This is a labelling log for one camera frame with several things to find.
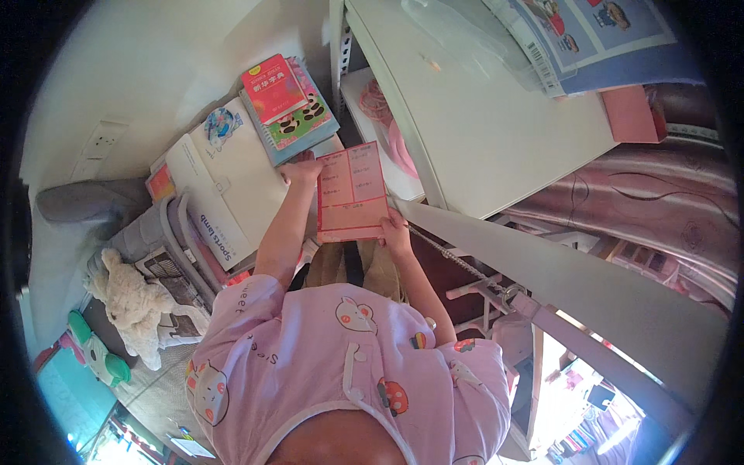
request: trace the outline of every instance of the spiral notebook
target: spiral notebook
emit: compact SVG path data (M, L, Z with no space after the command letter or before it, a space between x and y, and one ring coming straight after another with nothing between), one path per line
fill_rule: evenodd
M318 157L318 241L382 237L379 219L388 217L377 142Z
M258 120L246 90L238 92L274 166L332 137L340 127L302 62L296 57L287 58L286 62L309 102L304 108L267 126Z

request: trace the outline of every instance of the wall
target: wall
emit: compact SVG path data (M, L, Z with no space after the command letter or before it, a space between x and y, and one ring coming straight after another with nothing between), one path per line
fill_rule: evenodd
M327 0L98 1L51 67L33 105L22 178L31 198L66 184L99 120L129 124L99 179L140 176L275 53L307 59L328 88Z

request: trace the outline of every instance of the desk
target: desk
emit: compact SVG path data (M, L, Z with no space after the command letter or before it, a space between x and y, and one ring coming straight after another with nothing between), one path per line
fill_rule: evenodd
M458 8L492 16L481 0L461 0ZM557 102L526 91L504 66L488 79L470 74L408 17L400 0L331 0L330 13L336 108L344 59L358 46L430 205L483 219L616 145L596 94ZM488 25L506 32L496 18Z

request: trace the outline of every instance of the pink pajamas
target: pink pajamas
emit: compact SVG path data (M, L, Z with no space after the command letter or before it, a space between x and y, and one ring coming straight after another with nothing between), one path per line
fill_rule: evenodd
M421 314L350 284L285 293L257 275L218 294L187 397L226 464L264 465L325 411L377 419L409 465L483 465L509 428L501 348L434 349Z

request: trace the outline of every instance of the cartoon sticker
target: cartoon sticker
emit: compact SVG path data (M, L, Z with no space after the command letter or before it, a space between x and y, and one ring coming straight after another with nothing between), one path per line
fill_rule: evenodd
M398 383L380 378L377 382L377 392L382 399L382 404L390 409L394 417L408 410L408 396Z
M467 352L468 350L472 350L474 347L475 347L474 338L455 342L455 350L460 353Z
M481 380L476 378L472 371L470 371L470 368L459 360L452 360L449 363L449 374L452 375L452 383L455 387L459 387L460 382L467 382L473 385L483 384Z
M336 307L336 318L348 330L377 334L377 324L372 317L372 307L357 305L351 297L342 297L341 303Z
M209 144L222 150L222 145L232 135L233 131L243 125L243 120L237 113L233 115L225 107L221 106L207 116L204 122L204 135Z
M411 341L411 345L414 346L414 349L426 348L426 336L424 336L424 333L416 333L414 337L409 339L409 341Z
M452 462L452 465L485 465L486 461L480 455L467 455Z
M193 396L196 413L217 426L228 410L230 394L228 379L222 371L207 363L202 363L197 371L187 370L187 392Z

